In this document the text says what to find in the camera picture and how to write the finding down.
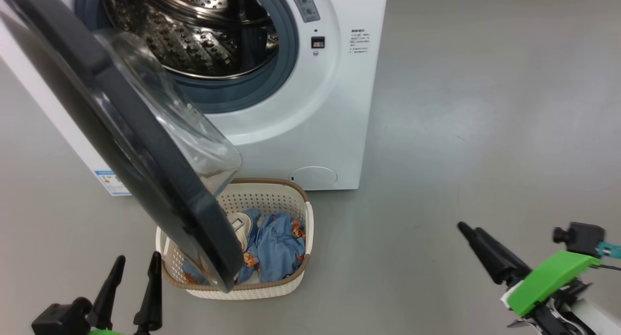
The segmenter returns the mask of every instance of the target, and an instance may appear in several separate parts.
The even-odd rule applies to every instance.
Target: teal connector
[[[597,252],[600,257],[607,256],[613,258],[621,258],[621,246],[615,246],[607,242],[599,242]]]

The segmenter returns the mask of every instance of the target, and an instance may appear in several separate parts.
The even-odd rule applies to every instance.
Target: green plastic part
[[[528,315],[537,303],[566,286],[589,266],[599,266],[597,257],[569,251],[559,251],[529,273],[522,284],[507,299],[510,308],[520,317]]]
[[[122,335],[122,333],[115,333],[112,330],[101,330],[101,329],[95,329],[95,330],[91,330],[90,333],[88,333],[88,335]]]

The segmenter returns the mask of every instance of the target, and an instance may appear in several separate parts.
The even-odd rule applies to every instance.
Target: blue and white sticker
[[[95,171],[95,175],[113,196],[130,196],[131,193],[113,171]]]

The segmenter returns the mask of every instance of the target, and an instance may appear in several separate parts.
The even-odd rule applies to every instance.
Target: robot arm
[[[621,247],[604,242],[601,227],[572,222],[567,231],[556,228],[553,240],[567,251],[530,269],[509,249],[480,227],[460,222],[458,228],[496,284],[506,284],[501,300],[521,319],[508,327],[533,326],[541,335],[618,335],[619,322],[580,298],[590,285],[579,279],[604,256],[621,257]]]

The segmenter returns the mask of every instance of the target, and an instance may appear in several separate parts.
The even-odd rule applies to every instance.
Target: stainless steel drum
[[[278,34],[256,0],[104,0],[104,7],[115,27],[143,38],[181,76],[235,79],[278,51]]]

